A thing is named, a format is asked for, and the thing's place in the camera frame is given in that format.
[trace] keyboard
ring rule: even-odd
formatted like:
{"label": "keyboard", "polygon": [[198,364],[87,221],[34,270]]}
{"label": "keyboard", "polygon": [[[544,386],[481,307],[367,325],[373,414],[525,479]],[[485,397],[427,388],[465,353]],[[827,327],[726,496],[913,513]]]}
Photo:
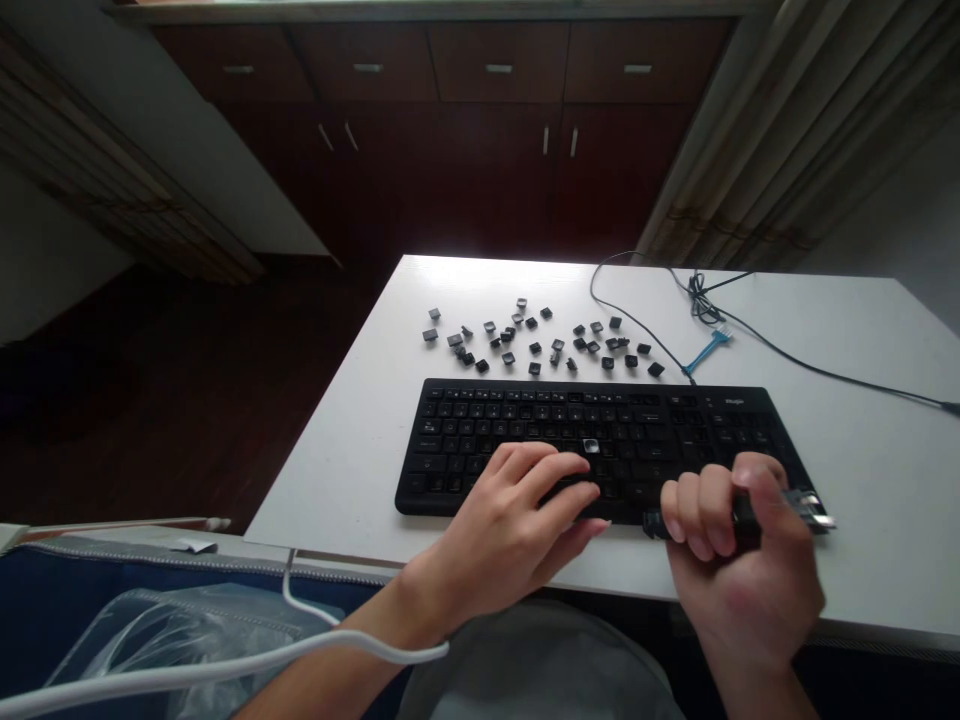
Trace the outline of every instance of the keyboard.
{"label": "keyboard", "polygon": [[769,394],[757,387],[540,381],[423,383],[395,504],[406,515],[453,516],[504,442],[537,440],[590,462],[600,486],[583,517],[641,525],[666,480],[731,467],[752,450],[780,460],[790,487],[814,492]]}

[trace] curtain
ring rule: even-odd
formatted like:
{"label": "curtain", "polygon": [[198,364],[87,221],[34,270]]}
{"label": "curtain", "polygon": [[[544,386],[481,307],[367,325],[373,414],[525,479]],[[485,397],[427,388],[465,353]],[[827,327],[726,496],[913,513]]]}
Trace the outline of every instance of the curtain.
{"label": "curtain", "polygon": [[956,0],[786,0],[651,264],[789,270],[960,110]]}
{"label": "curtain", "polygon": [[230,285],[263,273],[229,230],[2,26],[0,161],[157,270]]}

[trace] wooden floor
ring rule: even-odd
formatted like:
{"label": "wooden floor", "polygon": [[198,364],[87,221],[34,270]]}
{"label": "wooden floor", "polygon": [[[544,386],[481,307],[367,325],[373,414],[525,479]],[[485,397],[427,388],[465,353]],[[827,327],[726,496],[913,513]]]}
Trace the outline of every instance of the wooden floor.
{"label": "wooden floor", "polygon": [[82,382],[0,429],[0,521],[184,515],[242,533],[376,300],[332,262],[242,288],[135,267],[29,344]]}

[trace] door handle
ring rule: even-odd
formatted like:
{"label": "door handle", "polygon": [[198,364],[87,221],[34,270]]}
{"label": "door handle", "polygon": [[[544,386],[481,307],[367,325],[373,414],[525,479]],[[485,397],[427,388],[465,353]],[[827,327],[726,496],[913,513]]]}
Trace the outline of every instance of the door handle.
{"label": "door handle", "polygon": [[353,145],[353,149],[357,152],[360,152],[360,148],[357,147],[357,141],[353,139],[353,133],[350,132],[350,123],[345,122],[343,124],[343,129],[346,131],[347,138],[350,140],[350,144]]}
{"label": "door handle", "polygon": [[320,131],[320,136],[327,144],[327,147],[330,148],[330,152],[333,152],[333,143],[331,143],[330,138],[327,137],[327,131],[323,129],[323,123],[317,123],[317,129]]}

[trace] plastic bag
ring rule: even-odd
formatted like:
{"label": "plastic bag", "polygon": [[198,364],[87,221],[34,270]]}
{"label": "plastic bag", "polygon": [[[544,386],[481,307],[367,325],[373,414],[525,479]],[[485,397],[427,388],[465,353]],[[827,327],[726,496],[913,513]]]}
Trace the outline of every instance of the plastic bag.
{"label": "plastic bag", "polygon": [[[339,608],[317,605],[342,619]],[[329,630],[318,617],[292,608],[283,597],[226,583],[156,592],[131,590],[110,602],[47,681],[74,680],[146,668],[232,660],[290,645]],[[166,695],[170,720],[229,718],[282,667]],[[92,706],[97,717],[103,708]],[[129,698],[117,715],[158,717],[156,696]]]}

